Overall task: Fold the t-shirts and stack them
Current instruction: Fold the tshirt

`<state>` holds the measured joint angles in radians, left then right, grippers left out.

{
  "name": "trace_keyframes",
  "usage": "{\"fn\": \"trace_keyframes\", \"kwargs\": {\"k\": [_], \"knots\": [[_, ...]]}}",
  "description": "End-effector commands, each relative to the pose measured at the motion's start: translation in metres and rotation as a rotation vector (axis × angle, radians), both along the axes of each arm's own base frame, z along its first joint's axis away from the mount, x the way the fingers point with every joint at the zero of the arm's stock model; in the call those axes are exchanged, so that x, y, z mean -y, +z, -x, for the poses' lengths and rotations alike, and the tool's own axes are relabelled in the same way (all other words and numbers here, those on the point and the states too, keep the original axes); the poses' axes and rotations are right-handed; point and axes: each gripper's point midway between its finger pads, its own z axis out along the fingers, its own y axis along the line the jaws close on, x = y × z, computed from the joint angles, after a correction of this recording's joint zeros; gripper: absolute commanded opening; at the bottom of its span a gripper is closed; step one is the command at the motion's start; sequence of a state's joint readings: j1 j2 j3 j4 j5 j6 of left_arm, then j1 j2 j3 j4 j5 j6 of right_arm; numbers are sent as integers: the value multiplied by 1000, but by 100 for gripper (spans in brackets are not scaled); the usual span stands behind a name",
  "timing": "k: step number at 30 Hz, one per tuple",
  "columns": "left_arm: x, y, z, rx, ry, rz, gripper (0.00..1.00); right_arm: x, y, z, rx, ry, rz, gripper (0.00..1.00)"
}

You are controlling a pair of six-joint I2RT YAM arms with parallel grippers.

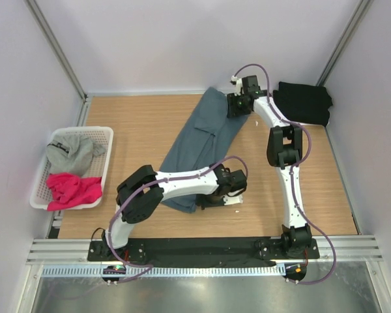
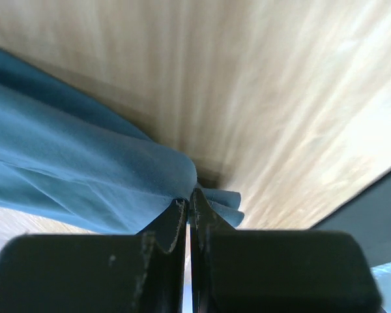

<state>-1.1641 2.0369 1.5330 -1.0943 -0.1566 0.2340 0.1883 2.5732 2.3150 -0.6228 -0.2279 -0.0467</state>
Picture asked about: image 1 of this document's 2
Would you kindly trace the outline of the blue-grey t-shirt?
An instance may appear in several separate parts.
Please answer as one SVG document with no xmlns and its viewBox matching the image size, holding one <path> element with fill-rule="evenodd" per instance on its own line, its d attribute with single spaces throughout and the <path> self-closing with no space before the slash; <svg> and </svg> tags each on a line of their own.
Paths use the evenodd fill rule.
<svg viewBox="0 0 391 313">
<path fill-rule="evenodd" d="M 194 171 L 223 159 L 247 116 L 227 117 L 227 97 L 208 88 L 160 166 L 162 172 Z"/>
</svg>

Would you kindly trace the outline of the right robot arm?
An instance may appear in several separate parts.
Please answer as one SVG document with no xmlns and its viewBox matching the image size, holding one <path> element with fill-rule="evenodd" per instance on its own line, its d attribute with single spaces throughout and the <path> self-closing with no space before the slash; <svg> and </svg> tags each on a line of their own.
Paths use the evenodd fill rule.
<svg viewBox="0 0 391 313">
<path fill-rule="evenodd" d="M 256 113 L 269 127 L 267 160 L 278 174 L 284 203 L 280 249 L 286 258 L 303 258 L 310 247 L 310 225 L 302 208 L 299 165 L 303 157 L 303 129 L 288 121 L 273 98 L 259 86 L 256 76 L 232 76 L 235 87 L 227 95 L 228 118 Z"/>
</svg>

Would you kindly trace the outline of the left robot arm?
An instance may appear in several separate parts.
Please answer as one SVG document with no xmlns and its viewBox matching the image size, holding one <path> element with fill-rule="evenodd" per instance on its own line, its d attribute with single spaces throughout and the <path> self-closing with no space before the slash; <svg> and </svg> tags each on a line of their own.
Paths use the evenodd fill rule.
<svg viewBox="0 0 391 313">
<path fill-rule="evenodd" d="M 102 255 L 121 259 L 134 226 L 147 220 L 162 202 L 171 207 L 177 206 L 172 204 L 175 200 L 202 209 L 222 207 L 241 203 L 246 189 L 245 172 L 222 164 L 177 173 L 142 166 L 117 187 L 116 213 L 103 232 Z"/>
</svg>

